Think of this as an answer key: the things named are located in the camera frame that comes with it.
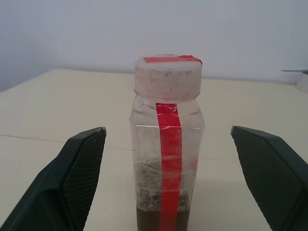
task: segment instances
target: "background wall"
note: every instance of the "background wall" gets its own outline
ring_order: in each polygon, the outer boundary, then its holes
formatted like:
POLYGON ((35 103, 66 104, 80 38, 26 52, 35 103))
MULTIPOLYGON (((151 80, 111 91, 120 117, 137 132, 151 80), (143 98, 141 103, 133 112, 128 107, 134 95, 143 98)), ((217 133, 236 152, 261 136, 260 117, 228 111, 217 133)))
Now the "background wall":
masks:
POLYGON ((308 68, 307 0, 1 0, 0 91, 55 67, 132 72, 193 54, 206 77, 292 82, 308 68))

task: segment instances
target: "plastic bottle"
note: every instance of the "plastic bottle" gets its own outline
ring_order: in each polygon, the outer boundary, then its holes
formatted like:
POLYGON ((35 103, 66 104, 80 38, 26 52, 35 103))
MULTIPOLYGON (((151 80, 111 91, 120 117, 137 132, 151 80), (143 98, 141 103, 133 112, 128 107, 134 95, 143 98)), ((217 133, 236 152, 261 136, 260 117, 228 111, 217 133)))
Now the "plastic bottle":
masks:
POLYGON ((138 231, 187 231, 204 120, 202 63, 191 55, 136 62, 130 117, 138 231))

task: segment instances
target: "white bottle cap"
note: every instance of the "white bottle cap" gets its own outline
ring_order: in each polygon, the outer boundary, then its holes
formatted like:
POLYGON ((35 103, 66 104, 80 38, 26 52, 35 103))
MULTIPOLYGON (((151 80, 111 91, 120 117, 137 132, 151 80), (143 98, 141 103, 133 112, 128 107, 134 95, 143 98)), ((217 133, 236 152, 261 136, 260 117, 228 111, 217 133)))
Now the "white bottle cap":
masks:
POLYGON ((143 98, 180 102, 200 94, 202 62, 191 55, 145 57, 135 67, 135 92, 143 98))

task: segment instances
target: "table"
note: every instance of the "table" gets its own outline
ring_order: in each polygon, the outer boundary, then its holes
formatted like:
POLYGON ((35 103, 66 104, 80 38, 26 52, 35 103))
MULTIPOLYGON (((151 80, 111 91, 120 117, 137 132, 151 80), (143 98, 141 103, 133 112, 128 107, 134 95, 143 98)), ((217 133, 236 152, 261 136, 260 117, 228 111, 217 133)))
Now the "table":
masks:
MULTIPOLYGON (((129 115, 133 75, 54 70, 1 93, 0 223, 65 141, 105 126, 101 174, 85 230, 136 230, 129 115)), ((244 181, 232 125, 281 136, 308 162, 308 95, 294 86, 203 79, 205 133, 189 230, 270 231, 244 181)))

